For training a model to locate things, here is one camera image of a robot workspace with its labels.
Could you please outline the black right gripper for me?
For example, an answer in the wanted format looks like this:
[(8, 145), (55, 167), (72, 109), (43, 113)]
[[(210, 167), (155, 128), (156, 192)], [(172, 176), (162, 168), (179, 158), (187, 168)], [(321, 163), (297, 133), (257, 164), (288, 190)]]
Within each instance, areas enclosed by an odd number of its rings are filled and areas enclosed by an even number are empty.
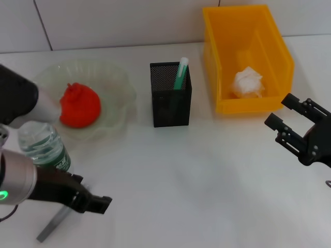
[(303, 115), (314, 125), (303, 138), (271, 113), (265, 124), (277, 131), (275, 141), (297, 156), (305, 166), (320, 162), (331, 168), (331, 113), (310, 98), (300, 102), (292, 94), (287, 94), (281, 103)]

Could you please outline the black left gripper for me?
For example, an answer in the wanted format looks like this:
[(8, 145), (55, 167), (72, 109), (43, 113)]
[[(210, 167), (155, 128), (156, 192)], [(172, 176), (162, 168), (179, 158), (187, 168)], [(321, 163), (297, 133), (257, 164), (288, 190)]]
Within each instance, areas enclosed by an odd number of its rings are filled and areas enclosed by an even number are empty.
[(112, 198), (86, 194), (83, 177), (58, 169), (36, 168), (37, 179), (29, 200), (60, 203), (78, 213), (104, 214)]

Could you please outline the white paper ball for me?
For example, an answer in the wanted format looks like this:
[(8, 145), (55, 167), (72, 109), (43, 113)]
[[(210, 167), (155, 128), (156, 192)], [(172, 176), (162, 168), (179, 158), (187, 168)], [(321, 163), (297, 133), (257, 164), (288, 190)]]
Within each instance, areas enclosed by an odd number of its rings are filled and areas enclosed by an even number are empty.
[(262, 80), (262, 75), (248, 66), (236, 73), (230, 86), (231, 93), (241, 99), (262, 98), (265, 89)]

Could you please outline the grey marker pen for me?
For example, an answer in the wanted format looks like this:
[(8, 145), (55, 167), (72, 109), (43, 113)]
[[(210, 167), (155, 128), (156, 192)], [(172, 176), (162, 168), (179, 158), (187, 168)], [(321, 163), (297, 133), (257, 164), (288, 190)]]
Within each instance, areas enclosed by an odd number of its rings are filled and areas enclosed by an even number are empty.
[(67, 206), (61, 207), (61, 209), (53, 216), (53, 218), (49, 221), (46, 227), (40, 232), (37, 236), (36, 240), (39, 243), (43, 243), (47, 237), (55, 231), (55, 229), (59, 226), (59, 224), (68, 216), (71, 212), (71, 208)]

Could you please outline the clear green-label water bottle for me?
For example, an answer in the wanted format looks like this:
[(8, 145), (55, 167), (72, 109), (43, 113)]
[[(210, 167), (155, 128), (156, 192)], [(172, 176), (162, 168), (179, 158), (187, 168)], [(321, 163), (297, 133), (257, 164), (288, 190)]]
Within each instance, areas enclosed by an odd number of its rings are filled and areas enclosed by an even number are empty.
[(69, 172), (71, 158), (57, 130), (49, 123), (29, 121), (18, 129), (21, 151), (38, 167)]

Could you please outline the red-orange toy orange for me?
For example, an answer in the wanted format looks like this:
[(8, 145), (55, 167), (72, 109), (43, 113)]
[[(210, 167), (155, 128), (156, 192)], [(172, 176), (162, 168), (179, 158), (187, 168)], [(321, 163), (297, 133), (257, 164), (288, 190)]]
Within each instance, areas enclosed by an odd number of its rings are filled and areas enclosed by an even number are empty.
[(62, 113), (60, 121), (71, 128), (85, 128), (93, 124), (100, 116), (101, 101), (99, 96), (88, 86), (73, 83), (60, 99)]

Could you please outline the mint green pen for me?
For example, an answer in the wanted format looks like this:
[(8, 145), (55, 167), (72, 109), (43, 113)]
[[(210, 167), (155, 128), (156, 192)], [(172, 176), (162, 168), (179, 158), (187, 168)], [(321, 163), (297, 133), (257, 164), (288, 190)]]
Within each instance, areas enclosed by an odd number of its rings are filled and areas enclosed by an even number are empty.
[(186, 70), (188, 68), (188, 63), (189, 63), (188, 58), (182, 57), (180, 59), (177, 74), (176, 74), (176, 78), (175, 78), (175, 82), (174, 82), (174, 87), (173, 87), (174, 90), (180, 90), (182, 88), (184, 78), (185, 78), (185, 74), (186, 74)]

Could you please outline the black mesh pen holder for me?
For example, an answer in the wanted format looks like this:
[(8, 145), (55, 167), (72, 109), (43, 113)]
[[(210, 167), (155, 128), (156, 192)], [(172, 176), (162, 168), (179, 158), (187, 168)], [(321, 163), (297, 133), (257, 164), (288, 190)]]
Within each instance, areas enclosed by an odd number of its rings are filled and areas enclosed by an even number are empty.
[(151, 93), (155, 128), (187, 126), (190, 119), (192, 85), (186, 69), (181, 89), (174, 89), (179, 62), (151, 63)]

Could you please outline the green glass fruit plate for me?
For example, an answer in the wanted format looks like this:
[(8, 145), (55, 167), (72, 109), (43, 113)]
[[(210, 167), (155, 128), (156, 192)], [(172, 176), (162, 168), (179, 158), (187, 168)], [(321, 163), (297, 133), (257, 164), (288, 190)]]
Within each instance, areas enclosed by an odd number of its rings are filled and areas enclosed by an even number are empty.
[(74, 129), (57, 122), (62, 137), (78, 142), (96, 141), (120, 132), (134, 108), (136, 92), (127, 72), (107, 60), (70, 59), (51, 65), (33, 78), (50, 97), (59, 100), (69, 83), (88, 86), (101, 100), (100, 117), (89, 127)]

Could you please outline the yellow plastic bin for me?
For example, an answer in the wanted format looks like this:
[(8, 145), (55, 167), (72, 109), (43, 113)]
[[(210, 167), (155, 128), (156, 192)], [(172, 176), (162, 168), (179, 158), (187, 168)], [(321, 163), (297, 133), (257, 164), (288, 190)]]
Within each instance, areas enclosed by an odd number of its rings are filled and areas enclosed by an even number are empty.
[[(294, 60), (266, 5), (203, 8), (203, 60), (214, 110), (250, 114), (282, 108), (291, 91)], [(235, 75), (251, 67), (262, 76), (260, 98), (239, 98)]]

